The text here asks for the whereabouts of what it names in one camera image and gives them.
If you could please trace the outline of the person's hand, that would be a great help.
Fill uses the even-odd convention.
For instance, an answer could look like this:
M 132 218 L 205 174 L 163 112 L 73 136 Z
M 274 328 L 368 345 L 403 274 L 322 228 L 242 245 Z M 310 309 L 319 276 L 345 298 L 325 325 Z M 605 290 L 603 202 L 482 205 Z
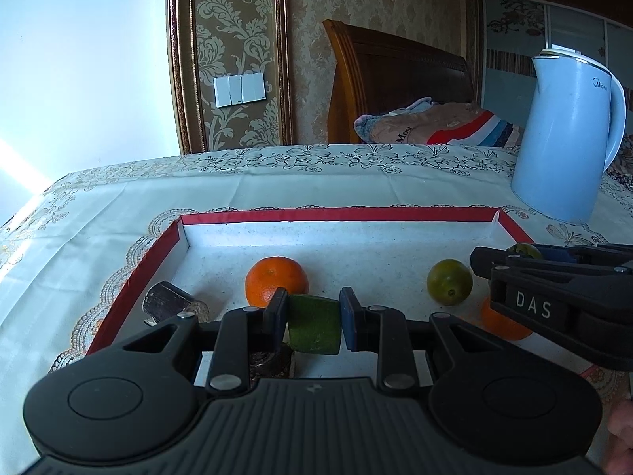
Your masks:
M 633 472 L 633 404 L 623 400 L 613 408 L 607 430 L 612 436 L 612 446 L 604 458 L 604 473 L 631 475 Z

